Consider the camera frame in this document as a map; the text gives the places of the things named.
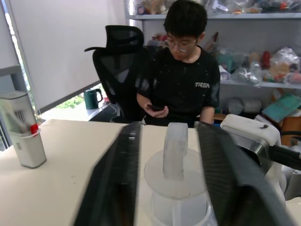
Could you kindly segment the teal flat box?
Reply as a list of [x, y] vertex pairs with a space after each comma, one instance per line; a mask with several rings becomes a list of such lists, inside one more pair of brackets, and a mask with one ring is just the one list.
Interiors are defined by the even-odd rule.
[[275, 102], [262, 110], [262, 114], [275, 122], [282, 121], [301, 106], [301, 97], [293, 94], [284, 94]]

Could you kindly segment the dark green mug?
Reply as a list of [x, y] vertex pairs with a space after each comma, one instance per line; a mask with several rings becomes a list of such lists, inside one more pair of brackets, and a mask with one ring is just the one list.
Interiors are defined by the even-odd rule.
[[84, 92], [85, 106], [87, 110], [99, 108], [99, 103], [102, 102], [103, 96], [100, 89], [89, 89]]

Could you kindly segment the grey metal shelf unit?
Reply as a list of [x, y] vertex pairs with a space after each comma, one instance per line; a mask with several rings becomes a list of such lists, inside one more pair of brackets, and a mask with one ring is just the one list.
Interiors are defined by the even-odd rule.
[[[218, 44], [222, 48], [238, 52], [271, 53], [288, 46], [301, 56], [301, 13], [274, 14], [215, 14], [209, 15], [206, 33], [201, 45], [218, 32]], [[301, 89], [301, 85], [264, 82], [259, 88], [247, 84], [222, 80], [220, 107], [234, 97], [260, 99], [263, 106], [270, 103], [274, 88]]]

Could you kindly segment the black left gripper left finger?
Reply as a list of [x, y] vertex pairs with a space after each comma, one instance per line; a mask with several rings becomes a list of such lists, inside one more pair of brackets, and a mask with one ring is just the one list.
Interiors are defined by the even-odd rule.
[[95, 165], [74, 226], [134, 226], [140, 122], [121, 128]]

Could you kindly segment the person in black t-shirt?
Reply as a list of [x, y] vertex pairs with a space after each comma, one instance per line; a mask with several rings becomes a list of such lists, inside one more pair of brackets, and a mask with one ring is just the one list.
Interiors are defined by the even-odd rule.
[[187, 52], [166, 46], [148, 62], [137, 88], [137, 102], [144, 111], [150, 104], [167, 106], [169, 113], [154, 118], [145, 111], [145, 124], [182, 122], [193, 127], [196, 120], [213, 123], [219, 106], [220, 70], [216, 58], [199, 46], [206, 25], [207, 12], [202, 5], [191, 0], [176, 0], [171, 5], [164, 22], [166, 35], [198, 40]]

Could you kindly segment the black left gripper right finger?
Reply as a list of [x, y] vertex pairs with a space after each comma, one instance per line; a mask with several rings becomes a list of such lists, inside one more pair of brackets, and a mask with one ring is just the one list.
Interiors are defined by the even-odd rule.
[[218, 226], [295, 226], [259, 165], [226, 131], [201, 122], [197, 132]]

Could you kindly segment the white container with clear lid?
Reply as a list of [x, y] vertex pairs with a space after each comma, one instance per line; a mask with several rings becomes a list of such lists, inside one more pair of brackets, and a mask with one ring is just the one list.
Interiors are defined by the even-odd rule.
[[47, 161], [41, 139], [41, 129], [36, 136], [30, 127], [37, 124], [28, 94], [11, 91], [0, 94], [0, 113], [22, 166], [34, 169]]

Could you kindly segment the clear bag of silver items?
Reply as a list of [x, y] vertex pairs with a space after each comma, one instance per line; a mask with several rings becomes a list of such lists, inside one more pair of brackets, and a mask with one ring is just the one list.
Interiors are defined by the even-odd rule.
[[262, 69], [258, 61], [252, 61], [249, 68], [239, 67], [231, 75], [231, 79], [243, 84], [260, 87], [263, 82]]

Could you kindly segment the white roller blind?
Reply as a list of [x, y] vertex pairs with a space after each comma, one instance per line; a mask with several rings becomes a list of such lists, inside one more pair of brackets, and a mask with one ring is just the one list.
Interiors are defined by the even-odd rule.
[[45, 112], [99, 81], [89, 47], [124, 25], [124, 0], [7, 0], [37, 107]]

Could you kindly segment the orange cardboard box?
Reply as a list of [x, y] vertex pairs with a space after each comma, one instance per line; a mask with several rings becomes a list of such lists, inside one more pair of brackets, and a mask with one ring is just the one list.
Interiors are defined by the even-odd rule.
[[[301, 116], [300, 117], [286, 117], [283, 120], [281, 133], [288, 131], [297, 131], [301, 132]], [[293, 137], [301, 137], [301, 135], [282, 135], [281, 142], [286, 146], [297, 145], [298, 140]]]

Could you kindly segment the white roll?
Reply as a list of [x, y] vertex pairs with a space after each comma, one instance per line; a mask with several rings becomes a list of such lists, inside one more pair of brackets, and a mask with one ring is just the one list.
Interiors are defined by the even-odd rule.
[[227, 110], [230, 114], [259, 113], [262, 103], [258, 99], [232, 98], [227, 102]]

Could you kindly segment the black mesh office chair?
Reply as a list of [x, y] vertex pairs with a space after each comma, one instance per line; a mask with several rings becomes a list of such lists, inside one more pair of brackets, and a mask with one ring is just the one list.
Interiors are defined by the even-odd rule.
[[110, 103], [120, 110], [121, 115], [112, 121], [140, 121], [144, 111], [136, 99], [137, 87], [149, 59], [143, 46], [143, 33], [137, 27], [125, 25], [108, 25], [105, 29], [106, 47], [90, 47], [86, 51], [93, 52], [93, 63], [103, 89]]

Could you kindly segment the clear bag of colourful toys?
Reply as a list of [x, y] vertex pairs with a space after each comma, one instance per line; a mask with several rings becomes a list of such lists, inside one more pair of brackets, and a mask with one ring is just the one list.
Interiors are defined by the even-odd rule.
[[290, 47], [283, 47], [274, 54], [265, 51], [261, 67], [265, 81], [301, 85], [301, 58]]

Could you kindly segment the person's right hand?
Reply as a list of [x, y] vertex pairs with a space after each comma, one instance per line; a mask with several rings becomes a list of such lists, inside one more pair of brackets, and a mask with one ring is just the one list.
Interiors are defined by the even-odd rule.
[[164, 110], [158, 112], [155, 112], [146, 106], [145, 111], [154, 118], [165, 118], [169, 113], [169, 109], [167, 106], [164, 107]]

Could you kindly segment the thin-framed glasses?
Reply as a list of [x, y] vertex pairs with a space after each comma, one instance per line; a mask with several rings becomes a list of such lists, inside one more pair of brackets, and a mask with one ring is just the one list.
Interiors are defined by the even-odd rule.
[[165, 44], [171, 51], [176, 50], [180, 52], [187, 52], [190, 51], [190, 49], [195, 46], [197, 40], [198, 40], [197, 38], [191, 38], [191, 37], [176, 39], [175, 37], [171, 37], [168, 35], [167, 39], [165, 40]]

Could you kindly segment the clear plastic lid with handle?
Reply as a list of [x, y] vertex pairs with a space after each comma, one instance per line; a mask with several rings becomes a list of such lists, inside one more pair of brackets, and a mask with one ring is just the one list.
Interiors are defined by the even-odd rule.
[[199, 152], [188, 148], [188, 125], [170, 123], [164, 149], [144, 167], [144, 208], [155, 226], [218, 226]]

